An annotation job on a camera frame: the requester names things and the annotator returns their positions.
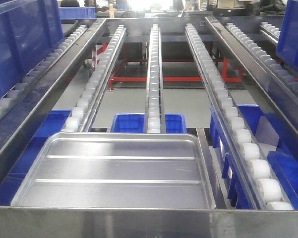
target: blue storage box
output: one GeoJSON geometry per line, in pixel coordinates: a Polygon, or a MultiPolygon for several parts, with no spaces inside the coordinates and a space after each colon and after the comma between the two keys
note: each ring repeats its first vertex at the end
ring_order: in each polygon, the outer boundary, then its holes
{"type": "Polygon", "coordinates": [[[0,4],[0,98],[63,40],[56,0],[0,4]]]}
{"type": "Polygon", "coordinates": [[[71,110],[52,110],[11,169],[11,177],[24,178],[47,138],[59,132],[71,110]]]}
{"type": "Polygon", "coordinates": [[[277,55],[298,71],[298,0],[288,0],[277,55]]]}
{"type": "Polygon", "coordinates": [[[47,138],[59,132],[71,110],[52,110],[0,186],[0,206],[9,206],[47,138]]]}
{"type": "MultiPolygon", "coordinates": [[[[165,114],[167,133],[186,133],[185,116],[165,114]]],[[[114,117],[111,132],[143,133],[144,113],[118,113],[114,117]]]]}
{"type": "Polygon", "coordinates": [[[61,19],[95,18],[95,7],[59,7],[61,19]]]}

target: metal tray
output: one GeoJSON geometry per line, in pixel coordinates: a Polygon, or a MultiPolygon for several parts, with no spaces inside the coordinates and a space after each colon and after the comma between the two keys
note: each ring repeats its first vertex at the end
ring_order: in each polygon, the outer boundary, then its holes
{"type": "Polygon", "coordinates": [[[205,168],[188,134],[57,133],[11,205],[215,208],[205,168]]]}

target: roller conveyor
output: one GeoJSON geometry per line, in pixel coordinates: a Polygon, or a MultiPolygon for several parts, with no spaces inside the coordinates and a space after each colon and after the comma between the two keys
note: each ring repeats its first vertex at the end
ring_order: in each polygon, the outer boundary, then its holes
{"type": "Polygon", "coordinates": [[[166,133],[163,108],[161,32],[153,25],[149,42],[148,80],[145,106],[145,132],[166,133]]]}
{"type": "Polygon", "coordinates": [[[265,209],[266,203],[269,205],[269,202],[279,202],[281,197],[283,201],[289,202],[284,191],[281,195],[281,186],[276,175],[270,170],[265,156],[259,150],[257,140],[242,113],[238,111],[236,103],[192,25],[186,27],[186,35],[201,77],[204,79],[209,99],[228,140],[231,156],[234,158],[233,165],[236,167],[239,180],[243,183],[243,188],[247,191],[252,207],[265,209]],[[262,170],[267,170],[268,173],[260,174],[262,170]],[[269,189],[274,189],[269,187],[268,183],[275,184],[272,185],[277,191],[275,194],[269,194],[269,189]]]}
{"type": "Polygon", "coordinates": [[[281,33],[279,28],[265,21],[260,25],[260,32],[269,37],[274,45],[277,45],[281,33]]]}

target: flow rack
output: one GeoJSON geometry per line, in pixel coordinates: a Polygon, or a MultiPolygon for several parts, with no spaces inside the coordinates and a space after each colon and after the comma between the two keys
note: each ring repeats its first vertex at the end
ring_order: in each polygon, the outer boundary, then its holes
{"type": "Polygon", "coordinates": [[[0,237],[298,238],[298,75],[271,53],[281,23],[278,16],[79,19],[0,97],[0,198],[10,192],[0,206],[0,237]],[[181,120],[181,133],[167,133],[167,42],[190,49],[211,104],[215,156],[204,128],[186,131],[181,120]],[[97,43],[107,47],[75,107],[51,112],[97,43]],[[91,132],[129,43],[147,45],[141,133],[91,132]],[[240,71],[258,106],[235,103],[213,49],[240,71]],[[52,128],[45,119],[55,113],[52,128]],[[51,130],[41,135],[44,128],[51,130]]]}

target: red metal frame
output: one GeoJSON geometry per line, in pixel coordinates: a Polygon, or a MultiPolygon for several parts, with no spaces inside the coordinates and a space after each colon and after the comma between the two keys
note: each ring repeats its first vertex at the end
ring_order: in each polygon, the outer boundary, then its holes
{"type": "MultiPolygon", "coordinates": [[[[107,43],[102,43],[102,48],[97,50],[97,54],[100,54],[106,50],[106,47],[108,46],[107,43]]],[[[206,43],[207,49],[210,51],[212,49],[212,42],[206,43]]],[[[147,81],[147,77],[119,77],[121,70],[123,67],[125,67],[129,62],[148,62],[146,59],[129,59],[128,58],[128,45],[124,44],[124,58],[125,60],[118,66],[118,68],[112,73],[110,79],[109,79],[109,88],[113,88],[114,82],[145,82],[147,81]]],[[[163,62],[194,62],[193,59],[163,59],[163,62]]],[[[240,82],[240,77],[243,76],[244,71],[241,67],[237,68],[239,70],[239,74],[237,77],[228,77],[228,59],[214,59],[214,62],[223,62],[223,70],[222,70],[222,78],[225,82],[240,82]]],[[[203,80],[199,76],[167,76],[163,77],[164,81],[201,81],[203,80]]]]}

